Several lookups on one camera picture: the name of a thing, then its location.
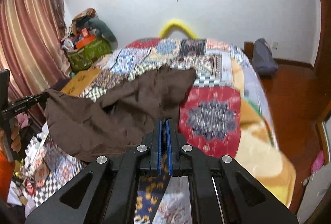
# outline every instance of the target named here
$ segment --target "pink slipper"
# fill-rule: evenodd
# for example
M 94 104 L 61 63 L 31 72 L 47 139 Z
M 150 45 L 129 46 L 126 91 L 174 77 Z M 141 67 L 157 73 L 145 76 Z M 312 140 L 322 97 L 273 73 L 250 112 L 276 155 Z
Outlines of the pink slipper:
M 311 175 L 315 172 L 317 172 L 319 169 L 322 168 L 322 166 L 324 165 L 324 153 L 321 150 L 318 155 L 317 158 L 315 159 L 315 161 L 312 164 L 311 167 Z

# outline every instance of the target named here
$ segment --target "person's arm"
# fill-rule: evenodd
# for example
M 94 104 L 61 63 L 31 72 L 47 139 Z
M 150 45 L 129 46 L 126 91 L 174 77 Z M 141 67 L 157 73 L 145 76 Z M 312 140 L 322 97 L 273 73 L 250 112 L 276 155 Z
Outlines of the person's arm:
M 20 136 L 19 134 L 19 127 L 17 126 L 18 122 L 15 120 L 15 127 L 12 129 L 12 144 L 11 148 L 14 151 L 19 151 L 21 148 L 20 143 Z M 10 187 L 10 181 L 12 179 L 13 171 L 15 163 L 10 163 L 7 160 L 6 152 L 4 150 L 4 146 L 2 144 L 2 137 L 4 136 L 4 132 L 2 129 L 0 129 L 0 198 L 4 200 L 4 202 L 7 201 L 7 196 L 9 192 Z

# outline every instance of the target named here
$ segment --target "pink and gold curtain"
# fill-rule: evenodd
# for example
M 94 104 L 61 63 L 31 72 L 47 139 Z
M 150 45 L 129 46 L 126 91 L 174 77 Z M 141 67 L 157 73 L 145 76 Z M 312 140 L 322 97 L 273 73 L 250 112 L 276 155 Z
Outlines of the pink and gold curtain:
M 39 94 L 68 76 L 60 48 L 61 8 L 63 0 L 0 0 L 0 69 L 11 72 L 11 100 Z M 45 121 L 38 106 L 30 113 L 38 123 Z

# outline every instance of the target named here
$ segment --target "yellow tube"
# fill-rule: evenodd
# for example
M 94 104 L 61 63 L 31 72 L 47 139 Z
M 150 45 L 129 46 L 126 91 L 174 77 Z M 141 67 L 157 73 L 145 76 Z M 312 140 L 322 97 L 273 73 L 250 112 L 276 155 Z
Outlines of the yellow tube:
M 198 36 L 180 20 L 171 20 L 160 31 L 160 38 L 167 38 L 171 28 L 176 27 L 182 30 L 190 39 L 198 39 Z

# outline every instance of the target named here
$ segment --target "green bag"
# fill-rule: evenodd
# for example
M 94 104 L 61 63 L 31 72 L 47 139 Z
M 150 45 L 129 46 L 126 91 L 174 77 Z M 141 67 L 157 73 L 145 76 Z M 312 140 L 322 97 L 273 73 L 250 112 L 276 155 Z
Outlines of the green bag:
M 106 40 L 98 38 L 90 44 L 82 47 L 74 52 L 68 52 L 67 57 L 70 62 L 71 69 L 77 73 L 86 70 L 103 55 L 110 54 L 112 49 Z

